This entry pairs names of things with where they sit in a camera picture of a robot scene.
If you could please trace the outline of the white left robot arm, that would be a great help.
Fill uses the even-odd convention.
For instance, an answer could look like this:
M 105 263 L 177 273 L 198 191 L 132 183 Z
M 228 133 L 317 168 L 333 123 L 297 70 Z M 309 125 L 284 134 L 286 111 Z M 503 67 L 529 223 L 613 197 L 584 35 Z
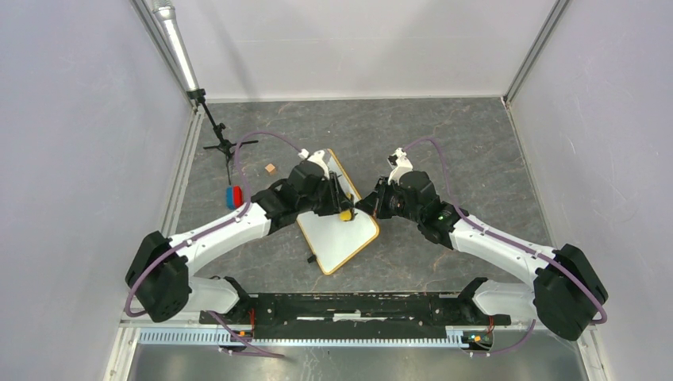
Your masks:
M 249 302 L 230 280 L 197 281 L 194 274 L 219 256 L 250 241 L 293 225 L 299 215 L 318 217 L 353 213 L 354 194 L 340 174 L 303 160 L 290 174 L 255 193 L 239 209 L 176 237 L 154 231 L 140 243 L 125 282 L 129 286 L 125 313 L 168 321 L 185 309 L 215 310 L 230 323 L 242 322 Z M 138 301 L 141 310 L 132 310 Z

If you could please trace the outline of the yellow whiteboard eraser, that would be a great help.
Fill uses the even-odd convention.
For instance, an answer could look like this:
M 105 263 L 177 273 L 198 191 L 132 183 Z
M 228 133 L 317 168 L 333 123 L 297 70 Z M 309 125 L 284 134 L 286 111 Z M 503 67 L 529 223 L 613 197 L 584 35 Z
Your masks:
M 339 213 L 339 218 L 341 221 L 352 221 L 355 217 L 353 209 L 346 209 Z

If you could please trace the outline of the yellow framed whiteboard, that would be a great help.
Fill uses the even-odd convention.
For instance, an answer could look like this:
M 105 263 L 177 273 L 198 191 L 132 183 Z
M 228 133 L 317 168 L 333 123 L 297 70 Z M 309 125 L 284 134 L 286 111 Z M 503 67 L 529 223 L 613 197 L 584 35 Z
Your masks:
M 341 186 L 352 196 L 353 202 L 358 202 L 359 192 L 334 152 L 327 149 L 332 155 L 329 170 L 340 175 Z M 297 224 L 315 255 L 315 262 L 325 275 L 331 275 L 342 267 L 379 235 L 375 219 L 362 211 L 355 211 L 357 215 L 352 221 L 341 221 L 336 215 L 319 217 L 313 212 L 297 217 Z

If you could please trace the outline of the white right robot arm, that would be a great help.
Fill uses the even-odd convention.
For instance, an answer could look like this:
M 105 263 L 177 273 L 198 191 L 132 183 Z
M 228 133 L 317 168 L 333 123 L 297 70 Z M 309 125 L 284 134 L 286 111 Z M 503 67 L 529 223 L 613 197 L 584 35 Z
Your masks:
M 478 281 L 460 299 L 460 317 L 478 324 L 488 315 L 524 315 L 557 336 L 576 341 L 589 325 L 606 322 L 608 293 L 584 252 L 572 244 L 533 244 L 490 227 L 442 200 L 424 171 L 398 180 L 380 177 L 356 208 L 379 220 L 403 217 L 424 238 L 507 271 L 518 284 Z

